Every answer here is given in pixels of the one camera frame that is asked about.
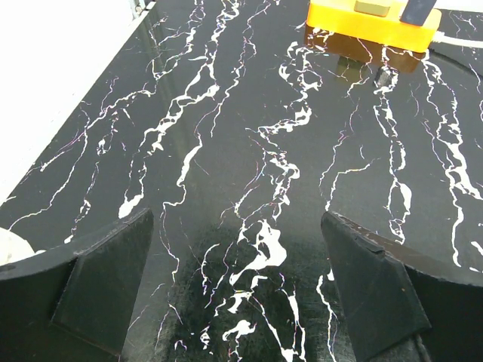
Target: white floor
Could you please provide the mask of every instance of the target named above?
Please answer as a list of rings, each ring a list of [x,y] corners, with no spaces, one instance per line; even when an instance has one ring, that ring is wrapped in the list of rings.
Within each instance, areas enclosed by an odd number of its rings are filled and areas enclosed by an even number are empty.
[[[483,12],[480,0],[437,6]],[[2,10],[0,205],[139,22],[128,0],[25,0]]]

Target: yellow box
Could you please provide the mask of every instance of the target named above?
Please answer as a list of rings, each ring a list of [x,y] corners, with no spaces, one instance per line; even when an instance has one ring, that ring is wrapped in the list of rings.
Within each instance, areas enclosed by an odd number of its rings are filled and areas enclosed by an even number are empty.
[[[313,28],[423,53],[439,28],[441,11],[433,9],[423,26],[402,23],[406,6],[393,2],[386,17],[354,11],[356,0],[311,0],[307,25]]]

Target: white cable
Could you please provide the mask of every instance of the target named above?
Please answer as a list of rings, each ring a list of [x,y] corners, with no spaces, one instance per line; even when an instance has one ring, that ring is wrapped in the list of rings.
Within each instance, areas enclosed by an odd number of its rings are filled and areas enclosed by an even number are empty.
[[[443,32],[436,32],[432,41],[435,43],[456,45],[458,47],[483,48],[483,41],[452,38],[446,36]]]

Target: black plastic part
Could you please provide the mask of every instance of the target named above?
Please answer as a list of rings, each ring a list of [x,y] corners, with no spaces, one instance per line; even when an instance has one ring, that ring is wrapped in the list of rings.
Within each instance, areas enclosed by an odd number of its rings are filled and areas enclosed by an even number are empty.
[[[381,66],[377,70],[376,77],[374,78],[374,86],[377,88],[390,86],[397,74],[398,71],[396,69],[390,66]]]
[[[117,361],[152,230],[151,211],[141,210],[3,268],[0,360]]]
[[[422,26],[434,8],[436,0],[409,0],[401,16],[403,23]]]
[[[377,258],[383,264],[389,263],[397,270],[397,275],[402,276],[396,283],[405,289],[404,300],[411,303],[411,313],[422,313],[416,320],[408,318],[405,327],[414,330],[412,338],[420,341],[418,348],[422,355],[428,356],[421,360],[483,360],[481,274],[434,260],[375,235],[341,215],[326,213],[322,217],[322,233],[358,361],[368,360],[370,355],[385,351],[388,338],[394,340],[397,336],[395,329],[404,330],[398,325],[402,322],[401,316],[409,315],[406,308],[394,308],[392,303],[401,301],[393,300],[394,285],[387,284],[388,277],[374,274]],[[405,267],[405,273],[402,273],[401,265]],[[414,294],[417,305],[412,304]],[[427,329],[428,325],[423,326],[424,330],[418,333],[418,323],[414,322],[419,318],[427,318],[432,327]],[[367,341],[368,331],[374,330],[376,342]],[[401,339],[393,345],[407,340],[405,333],[399,334]]]
[[[322,231],[357,361],[431,327],[402,263],[333,214]]]

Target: countertop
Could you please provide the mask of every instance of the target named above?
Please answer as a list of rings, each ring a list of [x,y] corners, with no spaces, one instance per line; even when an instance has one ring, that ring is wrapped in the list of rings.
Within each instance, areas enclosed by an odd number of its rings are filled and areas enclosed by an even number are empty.
[[[306,15],[159,1],[0,208],[34,250],[152,209],[123,360],[354,360],[326,210],[483,271],[482,50],[437,44],[377,88],[305,45]],[[443,15],[483,39],[481,14]]]

